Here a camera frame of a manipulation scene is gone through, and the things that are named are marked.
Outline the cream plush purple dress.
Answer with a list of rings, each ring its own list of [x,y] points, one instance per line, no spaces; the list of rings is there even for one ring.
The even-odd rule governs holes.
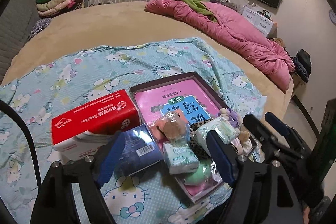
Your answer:
[[[234,129],[239,129],[241,128],[241,125],[243,123],[242,116],[232,109],[229,108],[221,108],[219,110],[220,116],[223,117],[225,120],[229,122],[229,124],[234,128]]]

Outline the dark clothes on chair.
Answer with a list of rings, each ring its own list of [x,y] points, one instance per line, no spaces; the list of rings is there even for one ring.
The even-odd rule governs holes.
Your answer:
[[[296,53],[295,57],[292,57],[292,60],[295,66],[295,73],[299,75],[303,82],[307,83],[311,75],[312,66],[310,54],[301,49]]]

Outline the white drawer cabinet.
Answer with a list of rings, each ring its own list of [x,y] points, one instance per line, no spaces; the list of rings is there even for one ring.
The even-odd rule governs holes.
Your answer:
[[[266,38],[275,38],[277,34],[276,23],[259,14],[257,11],[244,7],[242,16],[248,20],[257,30],[259,30]]]

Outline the stack of folded clothes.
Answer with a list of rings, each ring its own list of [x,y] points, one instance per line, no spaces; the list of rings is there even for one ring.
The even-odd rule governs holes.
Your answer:
[[[36,8],[42,19],[54,18],[87,6],[88,0],[36,0]]]

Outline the brown toy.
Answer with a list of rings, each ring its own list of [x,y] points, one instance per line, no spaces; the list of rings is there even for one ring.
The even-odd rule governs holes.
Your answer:
[[[166,138],[171,143],[188,142],[190,138],[190,125],[184,114],[177,111],[168,111],[157,119],[153,130],[157,140]]]

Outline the pink and blue book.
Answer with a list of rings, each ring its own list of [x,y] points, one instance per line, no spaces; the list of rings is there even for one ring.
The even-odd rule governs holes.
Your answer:
[[[131,87],[142,121],[152,124],[168,111],[181,111],[189,124],[219,116],[224,100],[196,72],[182,73]]]

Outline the green ball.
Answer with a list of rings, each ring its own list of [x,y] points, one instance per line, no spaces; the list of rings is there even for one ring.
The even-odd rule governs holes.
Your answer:
[[[189,186],[197,186],[201,183],[208,182],[212,178],[211,160],[201,160],[197,170],[188,173],[183,178],[183,183]]]

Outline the pink quilted duvet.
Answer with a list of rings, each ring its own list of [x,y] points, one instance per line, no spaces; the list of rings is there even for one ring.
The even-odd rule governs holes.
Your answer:
[[[203,1],[217,22],[192,10],[185,2],[150,0],[145,10],[170,16],[199,29],[210,38],[238,53],[266,75],[280,90],[287,91],[294,63],[282,46],[267,39],[248,20],[233,9],[218,3]]]

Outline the leopard print cloth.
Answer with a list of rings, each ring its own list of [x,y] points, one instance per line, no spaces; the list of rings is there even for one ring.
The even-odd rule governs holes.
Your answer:
[[[197,156],[199,160],[208,160],[210,156],[208,153],[203,149],[203,147],[198,143],[196,137],[196,130],[200,128],[202,125],[209,122],[210,119],[199,121],[197,123],[193,123],[190,125],[190,147],[193,150],[194,154]]]

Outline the dark blue small box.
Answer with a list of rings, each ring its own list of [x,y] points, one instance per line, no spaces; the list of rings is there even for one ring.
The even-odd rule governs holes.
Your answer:
[[[123,176],[132,176],[163,160],[163,155],[146,124],[124,132],[125,147],[118,163]]]

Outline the grey quilted headboard cover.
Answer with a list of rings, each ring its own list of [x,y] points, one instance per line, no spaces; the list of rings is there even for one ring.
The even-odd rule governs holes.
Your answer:
[[[1,15],[1,79],[40,19],[36,0],[11,0]]]

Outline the pink tissue pack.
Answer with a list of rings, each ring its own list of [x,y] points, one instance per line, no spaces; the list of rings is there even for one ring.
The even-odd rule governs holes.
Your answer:
[[[181,119],[158,119],[149,125],[156,141],[168,140],[171,143],[188,141],[190,126]]]

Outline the beige bear pink dress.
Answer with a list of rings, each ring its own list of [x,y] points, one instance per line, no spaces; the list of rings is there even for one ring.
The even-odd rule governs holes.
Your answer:
[[[242,126],[238,137],[231,142],[237,154],[248,155],[250,153],[252,150],[252,141],[250,140],[250,136],[251,134],[249,131]]]

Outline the green white tissue pack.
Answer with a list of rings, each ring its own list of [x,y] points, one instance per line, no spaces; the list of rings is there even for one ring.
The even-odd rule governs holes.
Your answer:
[[[227,120],[223,117],[217,117],[206,124],[202,125],[196,130],[196,137],[198,143],[210,156],[210,151],[207,146],[207,134],[210,131],[215,131],[224,144],[230,144],[240,134],[239,129],[234,129]]]

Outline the green garment on duvet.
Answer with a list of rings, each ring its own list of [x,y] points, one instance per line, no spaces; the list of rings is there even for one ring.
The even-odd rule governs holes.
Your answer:
[[[198,14],[206,16],[209,20],[217,22],[215,15],[203,4],[204,0],[175,0],[185,2],[192,10]]]

